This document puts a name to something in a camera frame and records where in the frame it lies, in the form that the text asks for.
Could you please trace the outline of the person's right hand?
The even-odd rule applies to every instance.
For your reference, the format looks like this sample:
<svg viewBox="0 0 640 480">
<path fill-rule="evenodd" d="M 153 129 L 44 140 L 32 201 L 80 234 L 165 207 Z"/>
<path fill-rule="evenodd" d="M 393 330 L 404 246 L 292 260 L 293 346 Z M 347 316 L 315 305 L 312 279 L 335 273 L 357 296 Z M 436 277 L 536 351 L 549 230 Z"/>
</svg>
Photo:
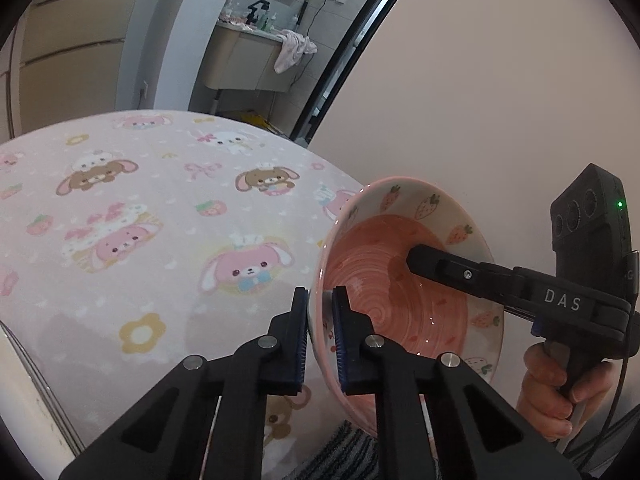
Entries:
<svg viewBox="0 0 640 480">
<path fill-rule="evenodd" d="M 524 354 L 526 373 L 516 410 L 547 441 L 568 437 L 582 429 L 600 408 L 615 382 L 615 366 L 601 362 L 576 382 L 567 396 L 560 388 L 567 381 L 566 371 L 548 356 L 543 344 L 534 344 Z"/>
</svg>

